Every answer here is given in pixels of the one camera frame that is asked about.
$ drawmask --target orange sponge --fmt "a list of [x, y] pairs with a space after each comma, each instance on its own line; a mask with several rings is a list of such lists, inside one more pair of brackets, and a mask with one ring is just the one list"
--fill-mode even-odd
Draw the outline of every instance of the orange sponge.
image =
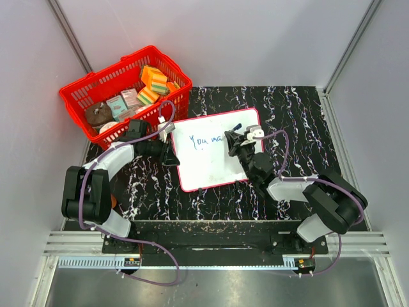
[[178, 90], [177, 87], [173, 84], [173, 82], [168, 82], [166, 83], [167, 88], [169, 88], [169, 91], [173, 93], [174, 91]]
[[146, 85], [149, 86], [149, 72], [156, 72], [156, 73], [162, 73], [159, 69], [156, 67], [148, 66], [145, 65], [141, 69], [141, 74], [139, 75], [140, 80]]

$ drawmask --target yellow sponge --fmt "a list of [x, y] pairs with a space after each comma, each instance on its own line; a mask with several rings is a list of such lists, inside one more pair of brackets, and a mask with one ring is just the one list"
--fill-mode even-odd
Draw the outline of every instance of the yellow sponge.
[[145, 105], [154, 104], [159, 98], [159, 94], [151, 91], [145, 86], [138, 94], [137, 98]]

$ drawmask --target orange component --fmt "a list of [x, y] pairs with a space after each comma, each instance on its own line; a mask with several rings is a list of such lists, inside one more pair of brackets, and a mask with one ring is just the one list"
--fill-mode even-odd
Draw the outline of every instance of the orange component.
[[111, 194], [111, 203], [112, 203], [112, 209], [115, 208], [117, 201], [116, 198]]

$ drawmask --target robotic arm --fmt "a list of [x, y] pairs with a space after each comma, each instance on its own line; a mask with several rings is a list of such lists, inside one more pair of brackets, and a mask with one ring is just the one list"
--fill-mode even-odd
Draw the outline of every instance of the robotic arm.
[[[164, 120], [162, 120], [159, 128], [165, 124]], [[119, 237], [128, 237], [131, 222], [122, 218], [112, 209], [109, 182], [124, 165], [130, 163], [138, 155], [159, 158], [159, 161], [165, 166], [179, 165], [180, 162], [173, 153], [170, 139], [166, 138], [167, 133], [173, 129], [174, 125], [170, 124], [159, 139], [149, 139], [116, 148], [116, 146], [124, 142], [139, 139], [146, 135], [148, 122], [131, 120], [125, 135], [120, 138], [119, 142], [111, 145], [115, 150], [100, 161], [88, 177], [82, 211], [85, 223], [98, 225], [107, 233]], [[79, 219], [79, 198], [82, 181], [85, 172], [94, 162], [98, 162], [98, 158], [81, 167], [71, 166], [67, 170], [61, 209], [63, 216], [69, 219]]]
[[[331, 232], [344, 234], [356, 222], [361, 211], [345, 191], [358, 201], [362, 209], [367, 207], [365, 197], [331, 169], [311, 177], [276, 177], [268, 154], [255, 153], [255, 142], [264, 136], [261, 126], [250, 126], [244, 134], [239, 134], [234, 129], [225, 131], [224, 134], [228, 141], [229, 156], [238, 157], [249, 181], [262, 197], [311, 204], [316, 213], [305, 219], [297, 228], [298, 236], [304, 241], [313, 242]], [[323, 184], [322, 181], [329, 182], [332, 186]]]

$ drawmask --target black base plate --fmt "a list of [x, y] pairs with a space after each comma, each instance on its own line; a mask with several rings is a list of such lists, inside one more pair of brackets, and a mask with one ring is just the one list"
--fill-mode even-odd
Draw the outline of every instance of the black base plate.
[[[282, 265], [283, 254], [327, 254], [325, 238], [308, 244], [302, 252], [284, 241], [300, 221], [134, 221], [130, 236], [159, 243], [180, 265]], [[137, 244], [112, 238], [104, 240], [103, 253], [138, 253]], [[143, 246], [144, 265], [171, 265], [162, 250]]]

